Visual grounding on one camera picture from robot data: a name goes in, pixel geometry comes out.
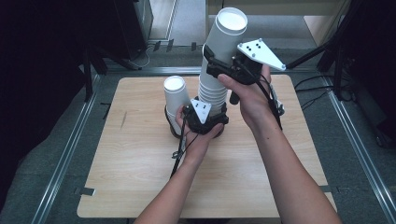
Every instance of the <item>paper cup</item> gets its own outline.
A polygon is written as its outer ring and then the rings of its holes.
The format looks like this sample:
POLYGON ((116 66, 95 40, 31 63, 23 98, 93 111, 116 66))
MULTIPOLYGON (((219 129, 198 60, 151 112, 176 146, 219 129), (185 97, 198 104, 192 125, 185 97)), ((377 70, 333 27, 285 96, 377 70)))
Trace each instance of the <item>paper cup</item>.
POLYGON ((227 89, 223 89, 223 90, 218 90, 218 91, 211 91, 206 89, 204 86, 200 85, 198 88, 198 92, 204 93, 206 95, 210 95, 210 96, 219 96, 219 95, 226 95, 227 94, 227 89))
POLYGON ((223 89, 224 88, 223 84, 221 84, 221 82, 219 82, 217 78, 209 75, 206 72, 206 68, 207 68, 207 60, 204 58, 202 60, 201 74, 199 76, 200 83, 203 83, 206 87, 212 90, 223 89))
POLYGON ((221 86, 220 88, 210 88, 208 86, 205 85, 205 83, 201 82, 201 79, 199 79, 199 87, 206 92, 212 92, 212 93, 224 93, 225 91, 227 91, 227 88, 225 88, 224 86, 221 86))
POLYGON ((241 10, 225 7, 216 16, 205 44, 212 49, 217 59, 231 63, 247 26, 248 17, 241 10))
POLYGON ((204 95, 204 94, 201 94, 201 93, 198 94, 198 97, 201 99, 201 101, 203 101, 205 103, 212 104, 212 105, 224 102, 226 96, 227 95, 213 97, 213 96, 207 96, 207 95, 204 95))
POLYGON ((166 109, 169 114, 175 116, 181 105, 189 105, 190 97, 187 92, 186 82, 182 77, 168 77, 163 83, 165 92, 166 109))
POLYGON ((173 127, 173 129, 175 130, 175 133, 178 135, 181 135, 181 129, 178 126, 178 124, 176 123, 176 116, 172 115, 168 112, 168 109, 166 108, 166 116, 169 119, 169 122, 171 124, 171 126, 173 127))

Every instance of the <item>table surface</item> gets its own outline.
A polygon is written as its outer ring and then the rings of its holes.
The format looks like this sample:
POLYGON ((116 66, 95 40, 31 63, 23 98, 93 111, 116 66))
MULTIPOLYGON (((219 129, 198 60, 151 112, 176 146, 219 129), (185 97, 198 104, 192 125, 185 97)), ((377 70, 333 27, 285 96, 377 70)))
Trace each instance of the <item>table surface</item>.
MULTIPOLYGON (((198 77, 183 78, 190 97, 195 97, 198 77)), ((168 181, 178 139, 170 133, 163 112, 165 79, 120 80, 85 185, 95 193, 81 195, 80 217, 137 217, 168 181)), ((281 117, 284 134, 308 173, 320 186, 327 186, 290 78, 273 75, 272 80, 286 109, 281 117)), ((230 122, 211 141, 181 217, 279 217, 262 158, 239 105, 228 104, 227 116, 230 122)), ((332 195, 326 195, 335 207, 332 195)))

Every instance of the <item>black cable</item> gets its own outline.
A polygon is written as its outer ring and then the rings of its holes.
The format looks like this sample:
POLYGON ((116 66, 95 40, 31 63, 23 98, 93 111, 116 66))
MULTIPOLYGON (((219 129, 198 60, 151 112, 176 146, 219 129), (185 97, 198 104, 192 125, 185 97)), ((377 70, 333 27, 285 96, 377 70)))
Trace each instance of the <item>black cable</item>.
MULTIPOLYGON (((180 141, 178 142, 177 155, 179 153, 182 153, 181 147, 183 146, 183 135, 184 135, 184 128, 186 127, 186 120, 187 120, 186 117, 184 117, 183 124, 181 125, 180 141)), ((176 157, 176 161, 175 161, 174 168, 172 170, 171 178, 172 178, 172 176, 175 174, 175 172, 177 170, 178 164, 180 163, 180 159, 181 158, 179 156, 176 157)))
POLYGON ((325 92, 323 92, 320 96, 307 101, 305 104, 301 105, 301 109, 302 110, 306 110, 309 106, 311 106, 316 100, 320 99, 322 96, 324 96, 326 93, 329 93, 332 90, 326 90, 325 92))
POLYGON ((312 79, 315 79, 315 78, 318 78, 318 77, 333 77, 333 76, 315 76, 315 77, 309 77, 309 78, 306 78, 306 79, 301 80, 300 82, 298 82, 298 83, 294 86, 294 89, 297 89, 297 87, 300 86, 302 83, 304 83, 304 82, 306 82, 306 81, 309 81, 309 80, 312 80, 312 79))
POLYGON ((308 88, 308 89, 299 89, 295 90, 296 92, 301 92, 301 91, 316 91, 316 90, 322 90, 322 89, 331 89, 334 86, 322 86, 322 87, 314 87, 314 88, 308 88))
POLYGON ((173 156, 172 156, 172 158, 173 158, 173 159, 176 159, 176 161, 175 161, 174 168, 173 168, 173 170, 172 170, 171 178, 172 178, 172 176, 175 174, 175 172, 177 171, 178 164, 180 163, 181 158, 183 157, 184 153, 186 152, 186 150, 189 148, 189 146, 191 146, 191 144, 195 141, 195 139, 196 139, 196 138, 198 137, 198 135, 199 135, 199 134, 195 135, 195 137, 194 137, 194 138, 192 139, 192 141, 184 148, 184 150, 182 149, 182 147, 183 147, 183 138, 184 138, 184 137, 183 137, 183 135, 184 135, 184 129, 185 129, 185 127, 186 127, 186 120, 187 120, 187 118, 184 117, 184 119, 183 119, 183 124, 182 124, 182 126, 181 126, 180 141, 179 141, 179 143, 178 143, 178 150, 177 150, 176 152, 174 152, 174 154, 173 154, 173 156))
MULTIPOLYGON (((271 89, 271 86, 269 85, 268 81, 266 81, 266 78, 263 77, 265 79, 265 82, 268 84, 268 87, 270 89, 270 92, 272 92, 273 90, 271 89)), ((267 90, 264 88, 264 86, 262 85, 262 83, 260 82, 260 80, 256 81, 256 84, 259 86, 259 88, 262 90, 262 93, 265 95, 265 97, 267 97, 268 99, 268 104, 270 106, 271 112, 273 113, 277 124, 279 125, 279 128, 281 130, 283 130, 282 128, 282 124, 280 123, 280 117, 279 117, 279 113, 277 111, 276 105, 275 105, 275 101, 274 99, 271 99, 270 95, 268 94, 267 90)))

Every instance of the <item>person's right hand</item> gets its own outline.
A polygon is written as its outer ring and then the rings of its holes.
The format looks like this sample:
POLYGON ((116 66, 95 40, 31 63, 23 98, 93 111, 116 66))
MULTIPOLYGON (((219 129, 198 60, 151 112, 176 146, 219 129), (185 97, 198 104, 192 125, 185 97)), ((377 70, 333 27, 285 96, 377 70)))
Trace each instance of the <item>person's right hand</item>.
MULTIPOLYGON (((270 68, 267 65, 262 66, 262 75, 269 83, 271 82, 270 68)), ((243 85, 224 74, 220 74, 218 79, 227 89, 234 91, 239 96, 241 114, 250 129, 260 128, 259 121, 264 116, 273 117, 268 100, 257 84, 243 85)), ((267 83, 262 81, 262 85, 269 91, 267 83)))

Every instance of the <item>hand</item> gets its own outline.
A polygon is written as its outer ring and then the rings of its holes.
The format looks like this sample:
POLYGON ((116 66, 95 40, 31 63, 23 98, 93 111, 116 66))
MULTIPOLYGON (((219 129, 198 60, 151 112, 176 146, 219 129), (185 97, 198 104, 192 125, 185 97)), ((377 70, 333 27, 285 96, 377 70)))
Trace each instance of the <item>hand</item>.
MULTIPOLYGON (((269 66, 262 66, 262 75, 268 81, 268 83, 266 83, 263 78, 261 78, 262 85, 267 91, 269 91, 268 84, 271 83, 269 66)), ((250 129, 255 129, 257 125, 260 125, 257 121, 261 120, 263 116, 272 116, 268 100, 257 84, 249 86, 243 85, 224 74, 219 75, 218 79, 227 89, 234 91, 239 96, 241 114, 250 129)))
MULTIPOLYGON (((183 106, 181 106, 177 110, 176 122, 180 128, 183 125, 183 106)), ((214 138, 223 128, 223 124, 219 123, 209 133, 205 135, 201 135, 198 133, 194 133, 190 130, 189 124, 186 123, 184 127, 184 136, 186 137, 186 157, 184 158, 183 163, 192 164, 195 166, 199 166, 204 156, 207 152, 207 148, 209 147, 209 142, 212 138, 214 138)))

